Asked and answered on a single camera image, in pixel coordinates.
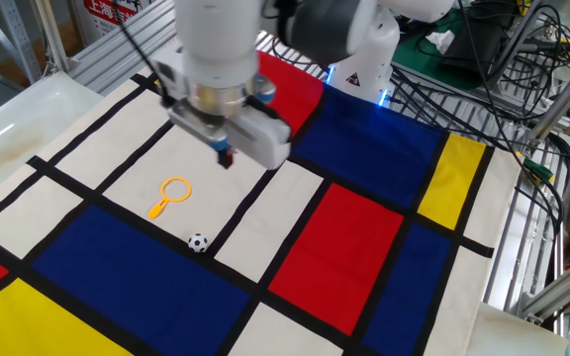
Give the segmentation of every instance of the small soccer ball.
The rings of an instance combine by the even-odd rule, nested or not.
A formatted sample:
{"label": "small soccer ball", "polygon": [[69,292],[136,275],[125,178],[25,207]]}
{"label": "small soccer ball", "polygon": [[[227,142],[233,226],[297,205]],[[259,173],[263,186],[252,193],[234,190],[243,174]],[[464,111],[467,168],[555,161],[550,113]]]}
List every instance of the small soccer ball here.
{"label": "small soccer ball", "polygon": [[197,253],[206,252],[208,249],[208,238],[201,233],[195,233],[188,239],[188,248]]}

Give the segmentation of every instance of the metal rack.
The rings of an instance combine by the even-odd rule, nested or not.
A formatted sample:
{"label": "metal rack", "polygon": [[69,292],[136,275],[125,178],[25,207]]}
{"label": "metal rack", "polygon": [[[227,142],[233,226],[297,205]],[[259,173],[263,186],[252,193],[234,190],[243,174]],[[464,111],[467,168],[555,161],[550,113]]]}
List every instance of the metal rack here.
{"label": "metal rack", "polygon": [[[172,1],[158,0],[137,14],[128,23],[128,29],[136,42],[141,45],[144,53],[155,52],[175,36]],[[300,53],[286,47],[266,33],[258,36],[256,41],[258,49],[270,51],[272,45],[285,60],[321,80],[326,79],[327,74],[323,69]],[[127,39],[119,31],[114,31],[79,53],[73,58],[73,62],[75,66],[68,72],[69,75],[102,95],[111,92],[144,66],[142,60],[138,58]],[[464,128],[448,120],[437,109],[429,105],[427,100],[413,89],[417,83],[430,100],[481,133],[497,136],[498,128],[494,117],[483,106],[472,100],[484,98],[483,89],[469,93],[459,91],[401,65],[394,64],[394,66],[405,73],[413,84],[409,85],[411,83],[407,81],[397,80],[395,89],[391,91],[390,100],[385,102],[391,110],[427,124],[435,121],[438,125],[457,131],[458,134],[480,140],[480,137],[466,133]],[[506,74],[513,79],[518,79],[524,74],[518,73],[517,69],[519,67],[513,63],[506,70]],[[559,93],[561,85],[562,83],[556,83],[554,92]],[[496,94],[497,104],[520,112],[523,109],[523,98],[529,93],[506,82],[500,83],[499,88],[500,93]],[[540,107],[533,112],[541,114],[544,110],[546,108]],[[559,133],[570,136],[570,119],[562,118],[556,128]],[[523,139],[526,129],[521,125],[507,124],[505,131],[509,139],[518,141]],[[566,165],[558,149],[549,141],[543,141],[535,152],[533,160],[556,174],[554,186],[558,192],[564,192],[567,183]],[[544,288],[549,261],[552,257],[556,266],[553,271],[550,271],[553,277],[557,278],[563,272],[561,270],[563,235],[559,233],[557,240],[553,240],[554,233],[550,219],[547,218],[546,212],[533,201],[540,200],[539,194],[550,196],[546,188],[539,193],[533,192],[532,185],[525,179],[520,179],[512,198],[503,236],[486,287],[484,302],[506,312],[516,313],[521,295],[535,295]],[[562,334],[562,323],[557,324],[555,331]]]}

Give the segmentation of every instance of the red label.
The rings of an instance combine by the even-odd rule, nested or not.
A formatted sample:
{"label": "red label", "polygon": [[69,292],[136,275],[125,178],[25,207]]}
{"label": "red label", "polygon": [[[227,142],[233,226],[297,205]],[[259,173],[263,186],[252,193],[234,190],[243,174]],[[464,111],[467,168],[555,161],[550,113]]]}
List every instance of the red label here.
{"label": "red label", "polygon": [[[112,0],[83,0],[83,3],[90,14],[105,21],[109,21],[112,24],[118,25],[118,20],[116,20],[116,16],[114,14],[114,3]],[[123,20],[123,22],[127,22],[127,20],[135,14],[136,11],[125,6],[118,5],[118,16]]]}

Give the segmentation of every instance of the wire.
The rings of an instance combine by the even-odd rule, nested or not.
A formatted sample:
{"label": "wire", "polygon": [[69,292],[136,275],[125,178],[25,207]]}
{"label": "wire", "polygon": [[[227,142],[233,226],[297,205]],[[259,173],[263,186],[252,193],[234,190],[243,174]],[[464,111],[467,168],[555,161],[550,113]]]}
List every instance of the wire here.
{"label": "wire", "polygon": [[[463,10],[462,0],[457,0],[457,1],[459,4],[459,7],[461,8],[461,10]],[[474,43],[474,38],[472,36],[472,32],[470,31],[470,22],[469,22],[467,16],[465,15],[465,12],[461,11],[461,13],[463,14],[463,18],[465,20],[465,27],[468,30],[468,37],[469,37],[470,44],[472,46],[472,52],[473,52],[474,57],[476,59],[476,64],[480,67],[481,61],[479,59],[479,54],[478,54],[478,51],[476,49],[476,45]],[[555,10],[555,13],[557,16],[558,24],[561,25],[560,16],[559,16],[557,10]],[[479,74],[481,76],[481,81],[483,82],[483,86],[485,87],[485,93],[487,95],[488,101],[490,102],[490,106],[492,107],[493,112],[497,113],[496,105],[494,104],[494,99],[492,98],[492,93],[490,92],[490,89],[489,89],[488,84],[487,84],[487,78],[485,77],[485,74],[482,71],[479,71]],[[507,145],[508,150],[510,151],[510,153],[512,154],[512,156],[516,160],[516,163],[519,165],[522,172],[524,172],[524,174],[527,176],[527,178],[529,179],[531,184],[533,184],[534,188],[537,189],[538,192],[540,192],[540,196],[542,197],[542,200],[544,201],[546,207],[551,207],[551,204],[549,203],[548,199],[544,196],[544,194],[542,194],[542,191],[540,190],[539,186],[535,182],[534,178],[531,177],[531,174],[529,172],[527,172],[526,169],[524,169],[523,164],[520,162],[519,158],[517,157],[516,151],[512,147],[512,143],[507,139],[507,136],[505,135],[505,131],[503,129],[503,124],[501,123],[500,118],[497,115],[495,115],[494,119],[496,122],[496,126],[498,127],[499,134],[503,137],[505,144]],[[557,234],[558,230],[560,228],[560,224],[562,222],[562,212],[563,212],[562,200],[560,198],[560,195],[555,190],[555,188],[548,181],[546,181],[546,179],[544,179],[543,177],[539,177],[539,178],[544,183],[544,185],[549,189],[549,191],[553,195],[553,198],[555,199],[555,201],[558,205],[558,217],[556,218],[553,213],[549,214],[551,216],[551,220],[553,222],[553,232],[555,234]]]}
{"label": "wire", "polygon": [[[134,49],[140,55],[140,57],[142,58],[144,63],[146,63],[146,66],[148,66],[148,69],[150,69],[150,71],[153,72],[153,74],[155,74],[155,76],[159,79],[160,76],[157,73],[157,70],[155,70],[155,67],[153,67],[153,65],[150,63],[150,61],[148,61],[146,54],[144,54],[144,52],[140,49],[140,46],[136,43],[134,38],[127,31],[127,28],[125,27],[125,23],[123,22],[122,13],[120,12],[120,9],[118,7],[118,0],[114,0],[113,3],[114,3],[114,16],[116,17],[116,21],[118,22],[118,25],[120,26],[120,30],[123,32],[123,34],[125,34],[127,41],[129,41],[129,43],[134,47]],[[161,91],[162,104],[164,105],[164,107],[168,108],[168,107],[172,106],[174,104],[175,100],[170,95],[168,95],[168,91],[166,90],[166,86],[164,85],[162,80],[159,80],[159,89]]]}
{"label": "wire", "polygon": [[290,59],[290,58],[285,57],[285,54],[287,54],[287,52],[288,52],[290,49],[292,49],[292,48],[291,48],[291,47],[287,47],[285,53],[280,53],[278,50],[276,50],[276,45],[279,45],[279,44],[285,45],[285,44],[283,44],[280,40],[277,40],[276,37],[273,37],[273,38],[272,38],[272,47],[271,47],[270,51],[272,51],[272,52],[274,53],[274,55],[275,55],[277,58],[279,58],[279,59],[281,59],[281,60],[284,60],[284,61],[286,61],[286,62],[289,62],[289,63],[291,63],[291,64],[294,64],[294,65],[296,65],[296,64],[298,64],[298,65],[317,65],[317,66],[320,67],[324,72],[329,73],[330,69],[329,69],[326,65],[318,64],[318,63],[316,63],[316,62],[314,62],[314,61],[302,62],[302,61],[299,61],[299,60],[293,60],[293,59]]}
{"label": "wire", "polygon": [[516,187],[515,188],[517,192],[519,192],[520,194],[522,194],[523,196],[525,196],[526,198],[528,198],[529,200],[531,200],[532,203],[538,205],[541,209],[543,209],[547,214],[552,214],[552,211],[550,211],[547,207],[545,207],[541,202],[539,202],[538,200],[534,199],[529,193],[525,192],[523,189],[521,189],[520,187]]}

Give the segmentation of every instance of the metal frame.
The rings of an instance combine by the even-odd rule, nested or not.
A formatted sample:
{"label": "metal frame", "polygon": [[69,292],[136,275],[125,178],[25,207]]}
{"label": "metal frame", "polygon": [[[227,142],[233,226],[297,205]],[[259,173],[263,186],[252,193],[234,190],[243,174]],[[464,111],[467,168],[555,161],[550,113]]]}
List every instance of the metal frame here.
{"label": "metal frame", "polygon": [[517,316],[534,322],[543,321],[569,303],[570,269],[535,297],[525,294],[521,299]]}
{"label": "metal frame", "polygon": [[[172,3],[170,1],[155,2],[137,14],[137,17],[129,23],[128,29],[146,53],[158,50],[175,36]],[[270,35],[261,33],[257,38],[256,47],[267,51],[271,48],[271,41]],[[295,64],[297,67],[320,79],[326,78],[327,74],[321,68],[311,63],[300,53],[280,43],[276,44],[276,48],[286,59],[297,61]],[[133,53],[131,46],[119,31],[102,38],[74,58],[80,62],[80,65],[74,68],[70,75],[79,83],[101,94],[111,92],[144,66],[142,60]],[[394,65],[403,69],[411,81],[424,85],[427,96],[438,105],[482,133],[497,135],[498,129],[493,116],[482,106],[469,100],[467,98],[468,93],[423,77],[421,74],[397,64]],[[480,91],[473,93],[476,94],[474,95],[475,98],[482,98],[484,95]],[[519,109],[523,102],[516,97],[523,97],[524,95],[525,92],[513,94],[505,90],[496,95],[496,100],[498,104],[515,110]],[[407,83],[399,82],[392,98],[394,99],[393,102],[387,103],[387,105],[395,111],[428,124],[435,120],[445,128],[461,129],[457,124],[442,117]],[[570,134],[570,120],[560,119],[557,128],[563,133]],[[513,140],[524,139],[525,129],[520,126],[506,127],[506,131]],[[461,135],[479,139],[472,134],[461,133]],[[564,160],[558,154],[557,148],[550,142],[541,139],[533,159],[556,173],[554,185],[559,192],[563,192],[565,190],[566,169]],[[551,247],[554,241],[550,220],[542,209],[536,207],[536,202],[526,196],[529,195],[537,200],[539,194],[548,194],[548,191],[545,188],[541,192],[534,192],[532,186],[523,178],[519,181],[488,281],[484,302],[507,312],[515,313],[519,309],[518,306],[525,306],[524,301],[521,302],[521,296],[542,293],[541,290],[545,284],[544,278],[549,260],[552,257],[555,259],[554,276],[558,278],[563,272],[561,263],[563,233],[559,231],[555,241],[556,248],[552,254]],[[550,295],[551,292],[549,290],[542,294]],[[555,330],[562,333],[564,331],[563,324],[558,323]]]}
{"label": "metal frame", "polygon": [[22,69],[28,76],[28,79],[30,79],[30,82],[35,83],[41,79],[41,69],[39,68],[35,51],[28,38],[26,27],[19,15],[16,1],[0,0],[0,10],[10,30],[12,41],[24,60]]}
{"label": "metal frame", "polygon": [[24,27],[23,23],[21,22],[21,18],[19,17],[19,12],[17,11],[17,7],[12,0],[0,0],[5,1],[4,5],[11,5],[10,11],[6,11],[6,9],[2,8],[2,13],[4,14],[4,19],[8,22],[8,26],[10,27],[10,32],[13,34],[13,40],[17,44],[15,46],[6,34],[0,28],[0,43],[4,46],[4,49],[10,53],[10,56],[13,58],[15,63],[19,65],[19,67],[24,71],[28,79],[31,83],[35,83],[37,80],[41,78],[41,72],[39,71],[39,65],[37,64],[37,58],[35,57],[35,53],[32,51],[32,46],[28,41],[28,34],[26,33],[26,28]]}
{"label": "metal frame", "polygon": [[528,139],[532,145],[536,145],[553,131],[553,128],[564,117],[570,108],[570,81],[562,90],[562,93],[553,102],[553,105],[544,113],[542,119],[529,132]]}
{"label": "metal frame", "polygon": [[522,22],[514,31],[512,35],[512,39],[507,43],[505,50],[503,53],[508,53],[508,55],[501,55],[496,62],[496,64],[492,68],[500,68],[498,70],[490,71],[489,76],[492,78],[488,82],[490,89],[497,90],[498,83],[503,76],[503,73],[507,70],[512,59],[515,55],[518,54],[521,45],[523,45],[523,39],[526,39],[529,34],[531,34],[533,28],[530,24],[533,24],[537,21],[538,17],[541,15],[541,12],[536,11],[536,9],[545,3],[545,0],[536,0],[531,2],[526,15],[522,18]]}
{"label": "metal frame", "polygon": [[49,0],[31,0],[32,8],[35,12],[39,27],[46,39],[46,54],[55,70],[63,70],[69,72],[72,63],[65,54],[65,48],[58,32],[58,25],[54,18],[54,12],[51,10]]}

